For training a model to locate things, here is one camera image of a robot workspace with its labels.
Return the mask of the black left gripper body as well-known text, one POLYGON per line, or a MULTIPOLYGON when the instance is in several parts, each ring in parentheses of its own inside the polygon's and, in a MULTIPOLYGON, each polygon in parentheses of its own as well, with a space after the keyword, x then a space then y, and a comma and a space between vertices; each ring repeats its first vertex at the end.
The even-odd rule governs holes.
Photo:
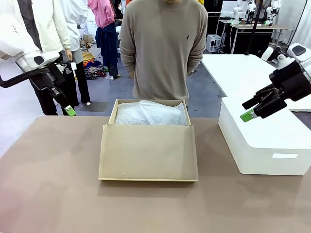
POLYGON ((51 65, 38 69, 38 73, 30 78, 31 83, 38 90, 51 89, 59 86, 65 81, 63 71, 65 67, 62 65, 51 65))

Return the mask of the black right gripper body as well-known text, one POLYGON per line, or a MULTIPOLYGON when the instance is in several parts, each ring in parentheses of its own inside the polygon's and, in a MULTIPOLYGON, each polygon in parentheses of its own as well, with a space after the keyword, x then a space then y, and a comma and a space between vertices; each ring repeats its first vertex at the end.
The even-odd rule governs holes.
POLYGON ((298 101, 311 94, 311 83, 297 61, 276 69, 269 78, 274 87, 279 89, 278 95, 282 100, 298 101))

